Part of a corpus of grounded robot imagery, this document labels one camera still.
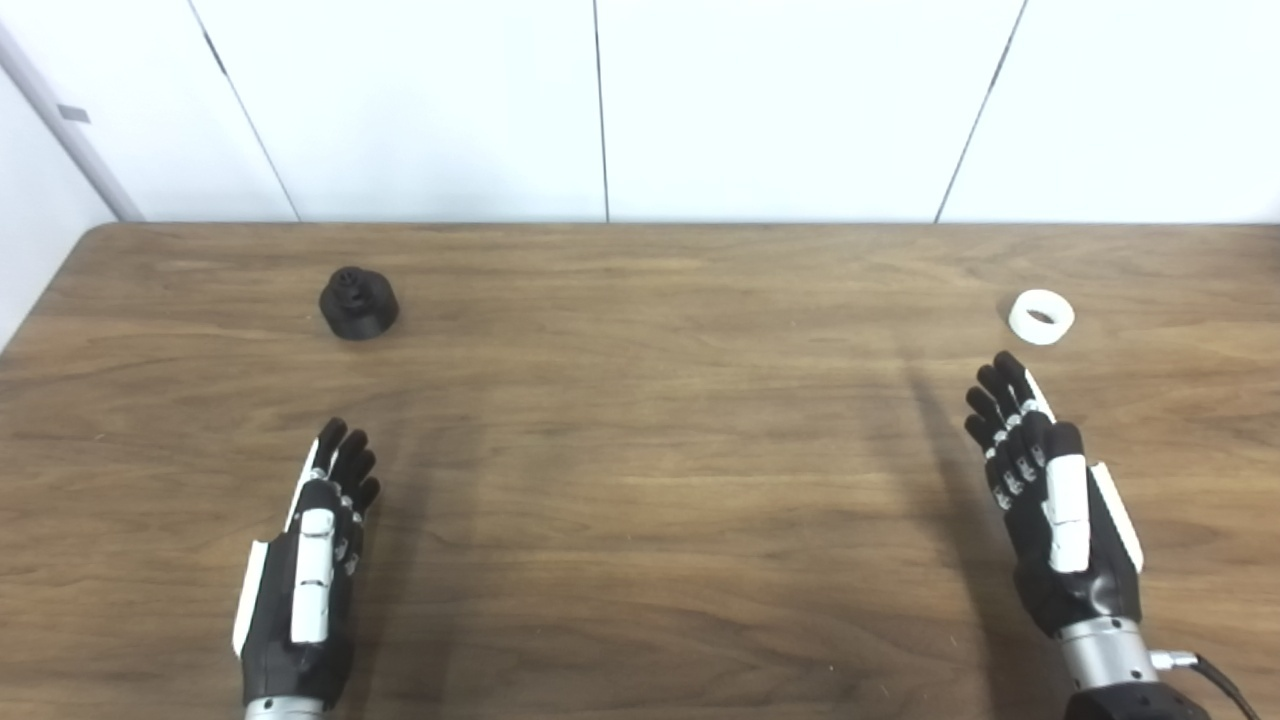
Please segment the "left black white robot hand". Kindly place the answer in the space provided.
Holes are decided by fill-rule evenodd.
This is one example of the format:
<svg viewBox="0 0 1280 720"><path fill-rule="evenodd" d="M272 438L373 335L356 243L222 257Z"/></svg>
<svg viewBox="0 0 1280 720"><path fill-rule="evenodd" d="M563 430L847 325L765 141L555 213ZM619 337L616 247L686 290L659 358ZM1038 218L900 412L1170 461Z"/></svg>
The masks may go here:
<svg viewBox="0 0 1280 720"><path fill-rule="evenodd" d="M381 484L365 430L320 429L280 532L250 546L232 632L247 719L325 719L355 659L355 574Z"/></svg>

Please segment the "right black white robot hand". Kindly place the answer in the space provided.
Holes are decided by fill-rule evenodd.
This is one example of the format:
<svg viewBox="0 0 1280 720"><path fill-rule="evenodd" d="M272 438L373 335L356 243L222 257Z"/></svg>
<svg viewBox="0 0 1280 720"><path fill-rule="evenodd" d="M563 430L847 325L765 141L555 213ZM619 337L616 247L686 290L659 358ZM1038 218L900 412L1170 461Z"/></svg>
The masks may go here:
<svg viewBox="0 0 1280 720"><path fill-rule="evenodd" d="M1016 557L1021 606L1047 635L1097 618L1142 619L1144 553L1110 470L1055 416L1009 351L982 365L964 427Z"/></svg>

